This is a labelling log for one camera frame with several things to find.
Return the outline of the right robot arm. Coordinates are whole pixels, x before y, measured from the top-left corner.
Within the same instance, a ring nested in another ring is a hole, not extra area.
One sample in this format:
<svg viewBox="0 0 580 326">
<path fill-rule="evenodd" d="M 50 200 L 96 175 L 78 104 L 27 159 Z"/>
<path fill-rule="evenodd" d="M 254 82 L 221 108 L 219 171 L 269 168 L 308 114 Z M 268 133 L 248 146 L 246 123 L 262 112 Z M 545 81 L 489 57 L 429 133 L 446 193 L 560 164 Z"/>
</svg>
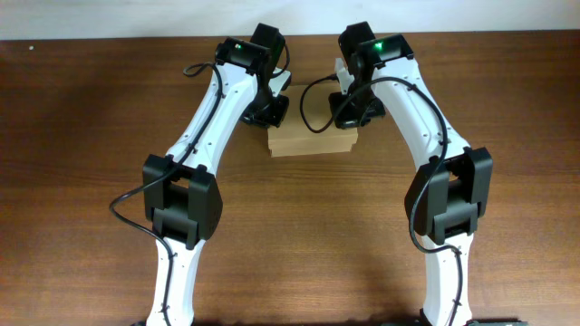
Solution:
<svg viewBox="0 0 580 326">
<path fill-rule="evenodd" d="M 411 240 L 426 259 L 420 316 L 428 325 L 467 325 L 469 250 L 486 211 L 493 159 L 445 118 L 402 35 L 378 38 L 362 22 L 347 26 L 338 44 L 341 89 L 329 98 L 334 125 L 361 128 L 390 115 L 415 166 L 404 208 Z"/>
</svg>

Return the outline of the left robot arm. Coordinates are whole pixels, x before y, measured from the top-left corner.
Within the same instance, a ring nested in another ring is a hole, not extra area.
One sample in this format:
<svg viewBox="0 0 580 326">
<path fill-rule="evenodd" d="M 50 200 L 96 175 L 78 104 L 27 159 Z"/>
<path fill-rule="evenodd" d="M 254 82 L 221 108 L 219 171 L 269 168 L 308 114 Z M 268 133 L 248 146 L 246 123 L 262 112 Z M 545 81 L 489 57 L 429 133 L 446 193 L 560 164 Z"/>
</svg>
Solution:
<svg viewBox="0 0 580 326">
<path fill-rule="evenodd" d="M 287 46 L 279 30 L 259 24 L 249 41 L 228 37 L 208 63 L 208 90 L 185 131 L 162 156 L 149 155 L 142 176 L 144 206 L 158 249 L 158 271 L 147 325 L 190 325 L 193 292 L 205 243 L 215 233 L 223 201 L 216 174 L 239 122 L 279 127 L 291 81 L 277 64 Z"/>
</svg>

